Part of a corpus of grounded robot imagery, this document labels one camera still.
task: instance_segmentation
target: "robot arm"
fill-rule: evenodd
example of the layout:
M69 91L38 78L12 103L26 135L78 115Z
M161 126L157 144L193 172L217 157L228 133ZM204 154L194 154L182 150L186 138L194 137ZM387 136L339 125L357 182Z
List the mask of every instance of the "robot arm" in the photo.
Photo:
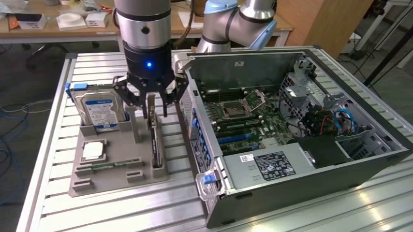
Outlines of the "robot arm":
M262 49L276 29L273 4L274 0L248 0L238 7L237 0L209 0L197 52L229 52L230 40ZM188 79L176 76L172 68L170 0L115 0L115 7L129 72L114 78L114 89L127 105L142 108L145 118L147 93L160 92L168 116L168 106L180 102L188 87ZM177 87L168 92L173 81Z

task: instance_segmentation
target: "metal table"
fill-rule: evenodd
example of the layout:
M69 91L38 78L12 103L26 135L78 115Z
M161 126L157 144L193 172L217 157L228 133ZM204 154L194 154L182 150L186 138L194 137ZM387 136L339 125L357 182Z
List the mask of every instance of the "metal table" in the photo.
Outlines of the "metal table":
M312 50L368 103L413 140L412 127L407 121L389 116L388 112L392 109L377 101L367 87L329 55L323 50ZM115 75L122 75L126 70L122 53L67 56L18 231L413 231L412 157L385 169L357 188L224 227L208 229L174 107L169 109L169 117L164 118L170 180L143 187L71 198L67 191L81 117L65 94L65 83L99 83L102 80L113 79ZM324 81L323 74L319 74L324 87L331 92L340 91L336 84L328 79Z

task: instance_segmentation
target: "motherboard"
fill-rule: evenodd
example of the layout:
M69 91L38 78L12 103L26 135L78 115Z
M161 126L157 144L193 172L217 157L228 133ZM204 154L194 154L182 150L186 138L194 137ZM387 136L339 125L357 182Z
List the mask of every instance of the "motherboard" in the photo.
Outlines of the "motherboard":
M202 97L224 155L285 145L294 139L274 94L236 89L205 91Z

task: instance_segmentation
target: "black pole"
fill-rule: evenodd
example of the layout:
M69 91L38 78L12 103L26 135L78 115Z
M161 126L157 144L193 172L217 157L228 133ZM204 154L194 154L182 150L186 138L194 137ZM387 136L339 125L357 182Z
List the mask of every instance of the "black pole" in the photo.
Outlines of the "black pole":
M393 57L396 56L396 54L399 53L400 49L407 44L407 42L409 41L412 36L413 36L413 26L411 27L405 36L401 38L401 40L396 44L395 48L392 49L392 51L389 52L387 57L383 59L380 65L377 66L377 68L372 72L371 76L368 77L367 81L364 82L365 86L368 86L372 83L372 81L375 80L375 78L380 74L381 70L385 68L385 66L388 65L388 63L391 62L391 60L393 59Z

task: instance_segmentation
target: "hard drive label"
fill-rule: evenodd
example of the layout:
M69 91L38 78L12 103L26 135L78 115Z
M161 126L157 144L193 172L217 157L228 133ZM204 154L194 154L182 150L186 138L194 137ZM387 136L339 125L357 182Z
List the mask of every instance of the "hard drive label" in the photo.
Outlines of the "hard drive label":
M296 174L290 161L282 151L257 156L254 160L266 181Z
M113 106L114 102L110 99L86 102L93 123L98 128L111 128L118 125L119 121Z

